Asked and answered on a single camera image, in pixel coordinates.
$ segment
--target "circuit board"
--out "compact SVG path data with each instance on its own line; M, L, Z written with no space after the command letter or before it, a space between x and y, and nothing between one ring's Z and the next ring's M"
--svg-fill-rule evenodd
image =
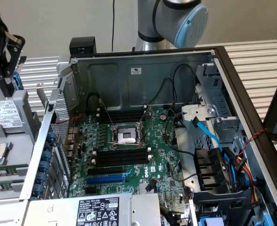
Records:
M179 153L172 150L163 138L166 122L161 121L159 118L162 113L168 115L168 110L153 108L153 123L150 120L144 122L144 128L149 128L152 125L144 138L145 144L151 146L150 154L153 157L150 163L124 166L123 172L127 173L125 182L96 184L97 193L94 195L117 193L139 194L141 189L145 189L144 185L148 184L151 179L155 179L160 204L167 206L170 210L183 211L183 203L185 201L179 201L180 194L184 196L183 183L173 180L171 175L167 173L167 163L170 164L170 168L172 169L179 161ZM72 181L69 189L69 197L87 196L85 192L85 188L87 187L86 178L88 177L87 170L95 167L91 164L92 150L94 147L98 147L102 151L110 151L108 141L112 139L110 131L111 125L99 125L93 116L79 120L77 126L82 131L77 145L83 145L85 143L86 149L82 152L81 159L78 159L76 152L72 155ZM172 127L173 124L170 121L166 135L169 137L170 142ZM178 167L174 172L174 176L178 179L183 178L182 172L178 170Z

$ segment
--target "warning label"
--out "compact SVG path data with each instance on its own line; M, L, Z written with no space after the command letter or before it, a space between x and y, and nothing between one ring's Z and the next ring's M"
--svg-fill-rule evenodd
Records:
M0 101L0 124L3 128L22 126L20 116L13 100Z
M80 200L76 226L118 226L119 197Z

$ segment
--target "yellow wire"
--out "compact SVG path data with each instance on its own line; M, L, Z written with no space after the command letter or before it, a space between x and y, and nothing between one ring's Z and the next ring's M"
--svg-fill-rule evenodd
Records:
M248 166L248 164L247 164L247 162L245 162L245 166L246 166L246 168L251 172L251 170L250 170L250 167ZM258 201L258 197L257 197L257 194L256 194L256 189L255 189L255 187L253 187L253 192L254 192L254 194L255 194L255 200L256 200L256 202Z

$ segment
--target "blue pcie slot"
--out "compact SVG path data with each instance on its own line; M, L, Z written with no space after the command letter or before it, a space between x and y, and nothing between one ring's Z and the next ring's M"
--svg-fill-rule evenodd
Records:
M119 175L107 175L104 177L86 178L86 183L88 185L104 184L104 183L119 183L119 182L125 182L125 175L119 174Z

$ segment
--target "white wall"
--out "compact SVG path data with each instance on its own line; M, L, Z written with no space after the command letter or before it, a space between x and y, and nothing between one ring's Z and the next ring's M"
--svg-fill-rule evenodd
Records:
M277 0L203 0L209 22L199 44L277 38ZM3 21L26 40L24 55L69 53L72 37L95 36L97 52L111 51L112 0L0 0ZM137 38L137 0L115 1L114 51Z

